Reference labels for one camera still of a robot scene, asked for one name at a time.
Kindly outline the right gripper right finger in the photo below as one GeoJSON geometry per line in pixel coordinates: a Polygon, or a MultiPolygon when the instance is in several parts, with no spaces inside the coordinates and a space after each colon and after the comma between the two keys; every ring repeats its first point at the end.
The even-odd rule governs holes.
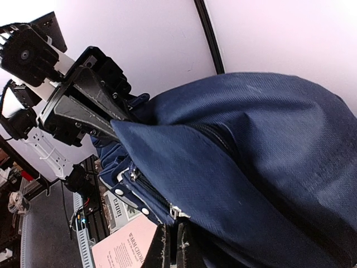
{"type": "Polygon", "coordinates": [[[176,266],[181,268],[206,267],[188,222],[180,222],[178,224],[176,266]]]}

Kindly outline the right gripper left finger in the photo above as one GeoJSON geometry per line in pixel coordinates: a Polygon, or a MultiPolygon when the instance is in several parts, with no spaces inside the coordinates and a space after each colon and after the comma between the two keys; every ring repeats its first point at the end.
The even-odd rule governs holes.
{"type": "Polygon", "coordinates": [[[169,268],[171,234],[167,225],[157,226],[152,242],[141,268],[169,268]]]}

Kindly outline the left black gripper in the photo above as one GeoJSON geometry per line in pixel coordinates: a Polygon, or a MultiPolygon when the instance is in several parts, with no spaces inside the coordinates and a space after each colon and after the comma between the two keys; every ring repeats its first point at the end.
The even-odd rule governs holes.
{"type": "Polygon", "coordinates": [[[89,46],[70,67],[38,117],[38,126],[69,146],[84,135],[118,141],[109,121],[132,121],[132,95],[123,70],[98,47],[89,46]]]}

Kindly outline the navy blue student backpack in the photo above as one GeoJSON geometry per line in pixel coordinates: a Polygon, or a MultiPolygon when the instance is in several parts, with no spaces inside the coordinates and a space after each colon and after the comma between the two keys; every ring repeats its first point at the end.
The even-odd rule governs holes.
{"type": "Polygon", "coordinates": [[[356,117],[297,76],[230,73],[132,102],[100,177],[206,267],[356,266],[356,117]]]}

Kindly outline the pink Warm Chord book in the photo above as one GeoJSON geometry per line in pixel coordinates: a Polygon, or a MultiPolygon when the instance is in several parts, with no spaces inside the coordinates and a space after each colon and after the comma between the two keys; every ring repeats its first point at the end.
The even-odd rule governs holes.
{"type": "Polygon", "coordinates": [[[157,226],[145,216],[130,221],[92,248],[99,268],[141,267],[157,226]]]}

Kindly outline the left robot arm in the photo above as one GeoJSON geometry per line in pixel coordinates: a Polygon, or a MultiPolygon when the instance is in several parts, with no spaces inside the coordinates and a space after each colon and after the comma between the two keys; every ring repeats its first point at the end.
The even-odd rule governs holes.
{"type": "Polygon", "coordinates": [[[130,94],[123,70],[100,48],[87,47],[78,59],[66,55],[56,15],[1,27],[1,68],[12,75],[4,90],[22,108],[1,115],[15,140],[28,139],[38,127],[69,146],[85,135],[116,140],[111,120],[132,121],[130,94]]]}

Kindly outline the grey ianra magazine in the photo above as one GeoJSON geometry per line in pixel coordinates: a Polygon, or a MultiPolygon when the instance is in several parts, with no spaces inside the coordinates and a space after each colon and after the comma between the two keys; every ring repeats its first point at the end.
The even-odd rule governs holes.
{"type": "Polygon", "coordinates": [[[110,234],[121,229],[130,221],[137,218],[141,213],[130,205],[122,202],[110,191],[103,195],[105,207],[107,208],[107,222],[110,234]]]}

